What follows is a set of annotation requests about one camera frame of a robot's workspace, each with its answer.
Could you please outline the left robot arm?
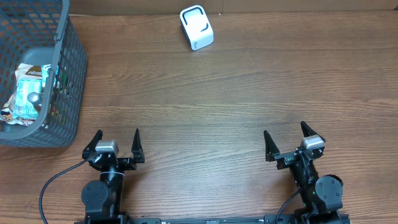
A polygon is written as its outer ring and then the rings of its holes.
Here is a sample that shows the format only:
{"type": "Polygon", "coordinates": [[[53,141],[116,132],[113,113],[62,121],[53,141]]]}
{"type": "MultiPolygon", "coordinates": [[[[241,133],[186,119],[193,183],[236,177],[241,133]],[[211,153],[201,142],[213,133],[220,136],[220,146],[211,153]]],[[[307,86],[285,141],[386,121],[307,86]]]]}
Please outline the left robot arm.
{"type": "Polygon", "coordinates": [[[137,129],[132,142],[131,157],[118,157],[119,148],[114,140],[102,139],[97,130],[82,152],[90,167],[100,171],[99,179],[87,183],[81,191],[85,205],[85,223],[132,223],[128,212],[121,211],[125,172],[136,170],[145,162],[140,132],[137,129]]]}

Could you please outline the teal wipes packet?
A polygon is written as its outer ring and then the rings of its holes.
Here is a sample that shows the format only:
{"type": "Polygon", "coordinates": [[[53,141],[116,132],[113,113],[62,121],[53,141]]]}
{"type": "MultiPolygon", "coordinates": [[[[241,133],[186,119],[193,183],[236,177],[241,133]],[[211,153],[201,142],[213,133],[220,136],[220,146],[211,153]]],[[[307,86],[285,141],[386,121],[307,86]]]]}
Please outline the teal wipes packet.
{"type": "Polygon", "coordinates": [[[13,111],[14,118],[36,119],[39,112],[34,105],[28,100],[30,93],[41,93],[41,79],[21,79],[17,84],[15,109],[13,111]]]}

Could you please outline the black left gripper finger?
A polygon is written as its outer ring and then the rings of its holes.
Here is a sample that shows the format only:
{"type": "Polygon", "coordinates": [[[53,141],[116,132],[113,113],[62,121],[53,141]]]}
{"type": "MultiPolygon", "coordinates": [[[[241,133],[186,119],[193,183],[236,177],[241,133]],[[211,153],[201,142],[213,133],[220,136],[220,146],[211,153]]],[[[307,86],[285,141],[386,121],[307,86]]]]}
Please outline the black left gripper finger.
{"type": "Polygon", "coordinates": [[[136,129],[132,142],[131,152],[135,163],[145,163],[145,155],[141,144],[141,135],[139,129],[136,129]]]}
{"type": "Polygon", "coordinates": [[[93,139],[88,143],[88,145],[83,149],[82,154],[91,154],[95,151],[95,147],[100,140],[102,140],[103,132],[102,130],[97,130],[93,139]]]}

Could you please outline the yellow dish soap bottle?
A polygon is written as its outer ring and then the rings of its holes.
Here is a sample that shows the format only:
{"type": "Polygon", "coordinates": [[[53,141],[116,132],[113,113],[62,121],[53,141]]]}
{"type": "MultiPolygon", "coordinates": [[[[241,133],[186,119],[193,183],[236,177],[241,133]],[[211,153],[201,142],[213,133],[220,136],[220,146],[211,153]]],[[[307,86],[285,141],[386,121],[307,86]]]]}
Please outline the yellow dish soap bottle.
{"type": "Polygon", "coordinates": [[[32,92],[27,96],[28,101],[33,105],[34,109],[39,113],[42,108],[43,94],[32,92]]]}

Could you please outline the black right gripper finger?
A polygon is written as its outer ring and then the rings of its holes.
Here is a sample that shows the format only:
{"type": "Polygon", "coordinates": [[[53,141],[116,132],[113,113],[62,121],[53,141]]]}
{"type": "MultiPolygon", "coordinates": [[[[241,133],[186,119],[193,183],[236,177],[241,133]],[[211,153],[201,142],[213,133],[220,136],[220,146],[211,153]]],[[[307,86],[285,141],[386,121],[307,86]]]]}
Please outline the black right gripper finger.
{"type": "Polygon", "coordinates": [[[313,136],[313,135],[319,135],[316,131],[314,131],[305,121],[300,122],[301,129],[303,132],[303,138],[308,137],[308,136],[313,136]]]}
{"type": "Polygon", "coordinates": [[[264,130],[264,140],[266,144],[266,161],[275,161],[275,156],[278,156],[280,151],[267,130],[264,130]]]}

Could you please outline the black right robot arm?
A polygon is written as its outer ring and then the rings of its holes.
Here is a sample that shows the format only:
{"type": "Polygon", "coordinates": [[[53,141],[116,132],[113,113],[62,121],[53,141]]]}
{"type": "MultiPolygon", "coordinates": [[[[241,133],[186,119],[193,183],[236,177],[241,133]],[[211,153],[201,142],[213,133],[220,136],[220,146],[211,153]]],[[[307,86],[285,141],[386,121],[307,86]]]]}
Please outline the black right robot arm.
{"type": "Polygon", "coordinates": [[[306,122],[300,122],[303,138],[294,151],[281,153],[271,135],[264,131],[266,161],[276,161],[277,168],[290,169],[297,191],[284,202],[274,218],[274,223],[350,223],[348,215],[341,214],[343,207],[343,181],[336,175],[320,177],[314,166],[314,160],[321,157],[326,140],[315,132],[306,122]],[[300,195],[303,208],[293,214],[282,217],[284,208],[300,195]]]}

